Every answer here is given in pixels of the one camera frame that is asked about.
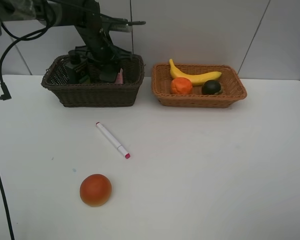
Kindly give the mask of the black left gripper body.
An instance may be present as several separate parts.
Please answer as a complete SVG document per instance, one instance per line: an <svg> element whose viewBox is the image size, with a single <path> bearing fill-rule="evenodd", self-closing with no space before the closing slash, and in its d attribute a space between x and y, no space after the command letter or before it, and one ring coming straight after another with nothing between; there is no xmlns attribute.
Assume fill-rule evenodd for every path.
<svg viewBox="0 0 300 240"><path fill-rule="evenodd" d="M76 30L92 54L91 61L99 65L118 63L109 32L103 30L103 14L80 14L76 17Z"/></svg>

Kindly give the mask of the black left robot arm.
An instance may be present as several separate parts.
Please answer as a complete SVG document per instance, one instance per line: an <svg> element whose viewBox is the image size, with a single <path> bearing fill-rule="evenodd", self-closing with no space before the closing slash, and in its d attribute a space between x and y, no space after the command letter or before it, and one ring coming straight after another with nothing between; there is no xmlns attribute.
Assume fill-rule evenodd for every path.
<svg viewBox="0 0 300 240"><path fill-rule="evenodd" d="M0 66L14 45L35 40L48 29L59 26L74 26L85 43L69 51L72 64L90 60L106 65L132 58L130 51L113 44L109 32L131 32L135 23L102 14L100 4L95 0L0 0L0 36L6 29L4 22L25 20L41 21L45 27L16 37L3 52Z"/></svg>

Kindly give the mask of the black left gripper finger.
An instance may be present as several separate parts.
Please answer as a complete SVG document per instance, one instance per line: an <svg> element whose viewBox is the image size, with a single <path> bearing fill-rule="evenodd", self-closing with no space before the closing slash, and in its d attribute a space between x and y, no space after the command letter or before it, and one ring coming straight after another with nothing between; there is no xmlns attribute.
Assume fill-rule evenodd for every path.
<svg viewBox="0 0 300 240"><path fill-rule="evenodd" d="M80 55L81 57L83 57L85 59L93 58L91 51L85 45L84 46L76 46L74 51L76 54Z"/></svg>
<svg viewBox="0 0 300 240"><path fill-rule="evenodd" d="M113 53L116 59L122 60L122 59L132 59L133 54L131 51L127 51L125 49L122 49L118 46L113 47Z"/></svg>

